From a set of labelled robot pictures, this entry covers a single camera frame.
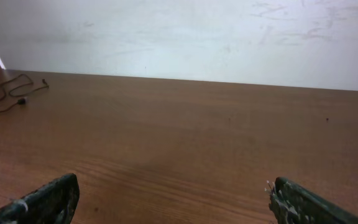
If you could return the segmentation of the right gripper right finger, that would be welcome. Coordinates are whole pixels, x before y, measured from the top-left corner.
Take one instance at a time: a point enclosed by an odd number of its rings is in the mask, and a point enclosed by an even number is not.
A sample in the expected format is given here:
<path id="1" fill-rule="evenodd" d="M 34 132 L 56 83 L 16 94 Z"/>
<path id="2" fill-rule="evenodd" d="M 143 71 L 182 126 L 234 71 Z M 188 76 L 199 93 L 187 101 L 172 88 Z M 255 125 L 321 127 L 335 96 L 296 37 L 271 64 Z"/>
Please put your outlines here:
<path id="1" fill-rule="evenodd" d="M 278 224 L 358 224 L 358 216 L 285 177 L 267 184 L 268 207 Z"/>

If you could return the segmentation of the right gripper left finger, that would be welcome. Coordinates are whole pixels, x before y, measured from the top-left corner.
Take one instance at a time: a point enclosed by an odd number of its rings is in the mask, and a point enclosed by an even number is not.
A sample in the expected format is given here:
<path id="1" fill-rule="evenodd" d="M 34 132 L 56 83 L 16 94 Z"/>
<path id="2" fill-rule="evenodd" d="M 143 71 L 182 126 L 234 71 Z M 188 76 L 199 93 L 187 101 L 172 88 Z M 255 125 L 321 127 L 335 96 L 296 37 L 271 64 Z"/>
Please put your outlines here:
<path id="1" fill-rule="evenodd" d="M 63 175 L 0 208 L 0 224 L 70 224 L 78 205 L 77 176 Z"/>

